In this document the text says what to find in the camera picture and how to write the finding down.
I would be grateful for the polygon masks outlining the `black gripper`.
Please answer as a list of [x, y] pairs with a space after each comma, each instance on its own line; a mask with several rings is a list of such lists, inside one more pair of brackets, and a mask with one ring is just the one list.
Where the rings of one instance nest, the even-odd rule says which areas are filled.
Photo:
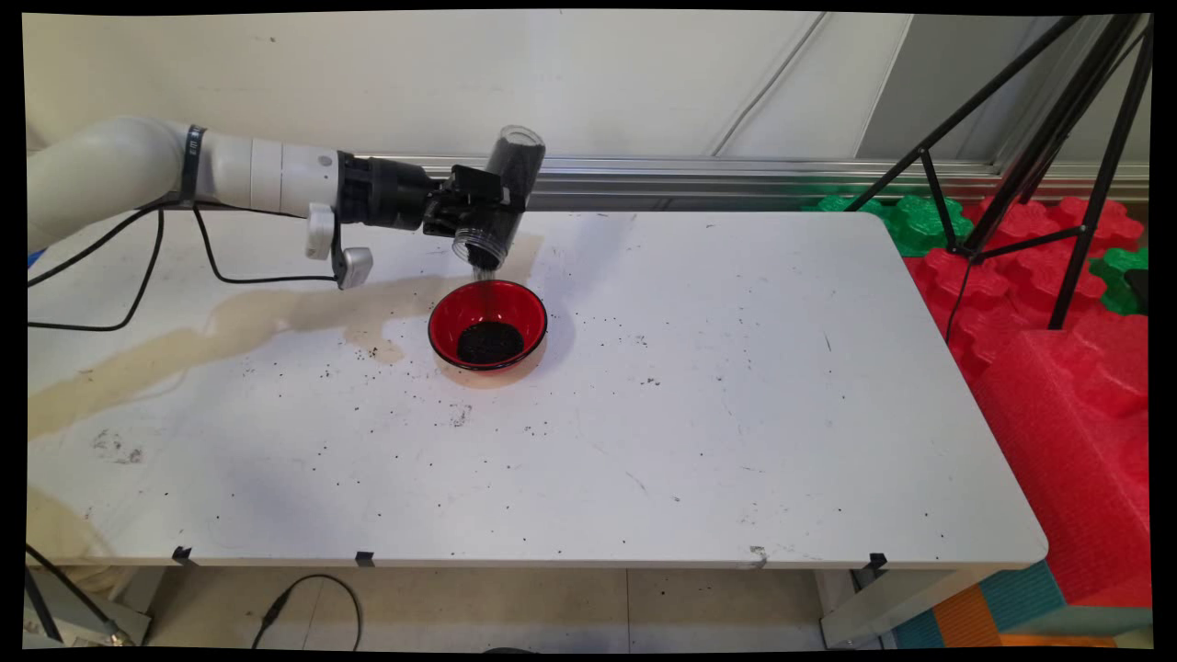
[[454, 191], [500, 191], [501, 177], [465, 165], [454, 165], [448, 188], [428, 177], [425, 168], [367, 155], [340, 154], [337, 171], [337, 218], [341, 223], [421, 231], [427, 236], [455, 237], [459, 231], [513, 237], [524, 201], [483, 200]]

